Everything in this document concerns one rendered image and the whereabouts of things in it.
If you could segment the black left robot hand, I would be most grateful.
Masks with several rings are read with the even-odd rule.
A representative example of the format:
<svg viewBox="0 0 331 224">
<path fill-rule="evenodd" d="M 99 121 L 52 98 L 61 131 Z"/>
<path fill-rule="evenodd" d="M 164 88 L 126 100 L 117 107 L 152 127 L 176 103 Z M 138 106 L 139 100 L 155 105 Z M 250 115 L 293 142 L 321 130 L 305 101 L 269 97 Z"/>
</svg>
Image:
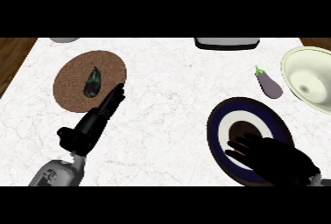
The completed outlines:
<svg viewBox="0 0 331 224">
<path fill-rule="evenodd" d="M 86 113 L 74 129 L 62 127 L 56 132 L 59 136 L 59 146 L 81 157 L 84 157 L 95 148 L 110 118 L 126 98 L 123 88 L 124 84 L 120 83 L 110 91 L 99 106 Z"/>
</svg>

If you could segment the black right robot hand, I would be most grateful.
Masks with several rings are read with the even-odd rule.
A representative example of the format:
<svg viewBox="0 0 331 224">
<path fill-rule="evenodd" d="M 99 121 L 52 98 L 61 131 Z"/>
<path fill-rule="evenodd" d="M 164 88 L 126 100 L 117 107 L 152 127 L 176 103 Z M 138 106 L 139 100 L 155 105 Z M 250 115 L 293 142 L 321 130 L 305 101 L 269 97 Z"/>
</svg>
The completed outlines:
<svg viewBox="0 0 331 224">
<path fill-rule="evenodd" d="M 321 170 L 311 157 L 290 144 L 259 137 L 238 136 L 228 142 L 225 154 L 253 169 L 274 186 L 311 186 L 321 178 Z"/>
</svg>

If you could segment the blue and white plate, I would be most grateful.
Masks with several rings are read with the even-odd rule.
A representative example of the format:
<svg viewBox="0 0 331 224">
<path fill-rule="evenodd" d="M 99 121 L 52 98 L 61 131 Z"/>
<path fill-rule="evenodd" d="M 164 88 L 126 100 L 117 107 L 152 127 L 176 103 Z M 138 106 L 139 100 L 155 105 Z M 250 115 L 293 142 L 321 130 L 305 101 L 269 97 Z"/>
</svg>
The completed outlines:
<svg viewBox="0 0 331 224">
<path fill-rule="evenodd" d="M 228 142 L 253 133 L 294 144 L 285 122 L 275 111 L 257 100 L 234 97 L 219 103 L 212 110 L 207 122 L 207 140 L 213 158 L 228 176 L 244 186 L 271 186 L 272 184 L 235 159 L 228 157 Z"/>
</svg>

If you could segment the pale cream bowl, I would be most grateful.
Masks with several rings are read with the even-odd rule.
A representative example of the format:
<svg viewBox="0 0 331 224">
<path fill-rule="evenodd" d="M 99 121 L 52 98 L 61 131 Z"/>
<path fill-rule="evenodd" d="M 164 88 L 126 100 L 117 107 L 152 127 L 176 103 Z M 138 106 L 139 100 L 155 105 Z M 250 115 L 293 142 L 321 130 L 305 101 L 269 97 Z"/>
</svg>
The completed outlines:
<svg viewBox="0 0 331 224">
<path fill-rule="evenodd" d="M 331 115 L 331 51 L 315 46 L 291 49 L 282 57 L 281 72 L 296 97 Z"/>
</svg>

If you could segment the dark green cucumber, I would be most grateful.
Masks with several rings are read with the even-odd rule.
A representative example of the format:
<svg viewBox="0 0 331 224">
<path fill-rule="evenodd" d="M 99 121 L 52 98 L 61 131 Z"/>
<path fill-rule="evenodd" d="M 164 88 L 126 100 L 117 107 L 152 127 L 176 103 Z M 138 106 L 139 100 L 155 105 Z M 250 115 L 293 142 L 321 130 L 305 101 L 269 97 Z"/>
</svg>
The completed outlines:
<svg viewBox="0 0 331 224">
<path fill-rule="evenodd" d="M 83 89 L 83 94 L 87 98 L 93 98 L 98 96 L 101 90 L 101 71 L 95 67 L 90 75 L 87 77 L 86 86 Z"/>
</svg>

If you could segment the round brown cork placemat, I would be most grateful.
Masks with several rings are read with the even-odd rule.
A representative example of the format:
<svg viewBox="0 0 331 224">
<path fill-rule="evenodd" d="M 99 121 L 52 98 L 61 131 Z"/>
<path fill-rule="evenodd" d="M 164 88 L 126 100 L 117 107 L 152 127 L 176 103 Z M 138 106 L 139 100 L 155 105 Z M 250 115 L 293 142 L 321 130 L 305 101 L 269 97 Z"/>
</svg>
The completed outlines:
<svg viewBox="0 0 331 224">
<path fill-rule="evenodd" d="M 89 112 L 126 79 L 126 65 L 115 53 L 110 51 L 81 53 L 56 74 L 53 96 L 58 105 L 70 112 Z"/>
</svg>

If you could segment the purple eggplant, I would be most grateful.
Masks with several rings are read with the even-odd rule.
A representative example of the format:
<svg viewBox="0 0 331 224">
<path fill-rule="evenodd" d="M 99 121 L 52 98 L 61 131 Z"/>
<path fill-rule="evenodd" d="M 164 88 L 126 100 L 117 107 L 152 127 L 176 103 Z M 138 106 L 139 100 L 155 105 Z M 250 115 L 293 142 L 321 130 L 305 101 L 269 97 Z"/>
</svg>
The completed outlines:
<svg viewBox="0 0 331 224">
<path fill-rule="evenodd" d="M 256 68 L 254 76 L 257 78 L 265 95 L 271 99 L 278 99 L 284 94 L 284 90 L 260 67 Z"/>
</svg>

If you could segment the black and grey appliance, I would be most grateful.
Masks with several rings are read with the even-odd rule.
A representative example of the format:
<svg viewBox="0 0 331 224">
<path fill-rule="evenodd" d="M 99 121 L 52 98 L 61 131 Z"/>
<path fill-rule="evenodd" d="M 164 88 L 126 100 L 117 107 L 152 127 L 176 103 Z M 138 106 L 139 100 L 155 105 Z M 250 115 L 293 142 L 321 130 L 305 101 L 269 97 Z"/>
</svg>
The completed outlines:
<svg viewBox="0 0 331 224">
<path fill-rule="evenodd" d="M 219 51 L 240 51 L 254 49 L 260 43 L 259 38 L 195 38 L 200 49 Z"/>
</svg>

